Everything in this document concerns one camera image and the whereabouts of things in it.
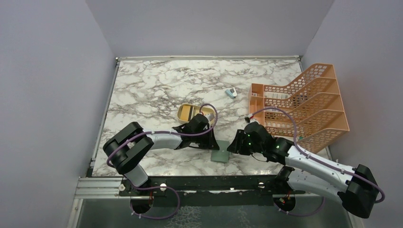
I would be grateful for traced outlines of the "green card holder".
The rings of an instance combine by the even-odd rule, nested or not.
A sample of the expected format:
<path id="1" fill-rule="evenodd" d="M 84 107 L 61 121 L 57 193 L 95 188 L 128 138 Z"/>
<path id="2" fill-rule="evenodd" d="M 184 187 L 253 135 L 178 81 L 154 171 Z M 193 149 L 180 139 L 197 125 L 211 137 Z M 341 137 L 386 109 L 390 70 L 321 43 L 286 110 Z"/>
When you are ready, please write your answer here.
<path id="1" fill-rule="evenodd" d="M 220 162 L 227 163 L 229 161 L 230 152 L 227 151 L 227 148 L 230 145 L 229 141 L 218 140 L 217 144 L 219 146 L 218 150 L 211 150 L 211 161 L 212 162 Z"/>

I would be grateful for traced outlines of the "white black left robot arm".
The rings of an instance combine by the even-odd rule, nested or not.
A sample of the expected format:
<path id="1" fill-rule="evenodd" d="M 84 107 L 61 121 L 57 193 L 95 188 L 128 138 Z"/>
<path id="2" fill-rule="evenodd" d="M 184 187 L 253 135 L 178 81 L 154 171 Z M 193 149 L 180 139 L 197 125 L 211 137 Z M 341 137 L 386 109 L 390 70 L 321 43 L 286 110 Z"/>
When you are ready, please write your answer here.
<path id="1" fill-rule="evenodd" d="M 214 114 L 196 114 L 188 123 L 165 131 L 146 130 L 138 122 L 131 122 L 103 145 L 107 165 L 124 175 L 136 194 L 144 195 L 149 190 L 149 177 L 139 164 L 143 157 L 150 150 L 179 150 L 192 143 L 198 149 L 218 150 L 210 125 L 214 118 Z"/>

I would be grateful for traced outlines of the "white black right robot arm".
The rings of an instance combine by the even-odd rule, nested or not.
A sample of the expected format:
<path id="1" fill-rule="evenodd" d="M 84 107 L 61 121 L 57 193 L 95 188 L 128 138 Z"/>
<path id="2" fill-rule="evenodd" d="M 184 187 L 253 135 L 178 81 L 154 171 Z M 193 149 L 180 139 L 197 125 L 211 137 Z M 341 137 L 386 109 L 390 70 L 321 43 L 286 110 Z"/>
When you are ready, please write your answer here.
<path id="1" fill-rule="evenodd" d="M 280 193 L 305 191 L 340 203 L 360 218 L 369 218 L 380 193 L 370 169 L 330 161 L 295 146 L 291 140 L 273 137 L 263 125 L 252 122 L 237 130 L 227 150 L 241 155 L 262 154 L 283 168 L 269 186 Z"/>

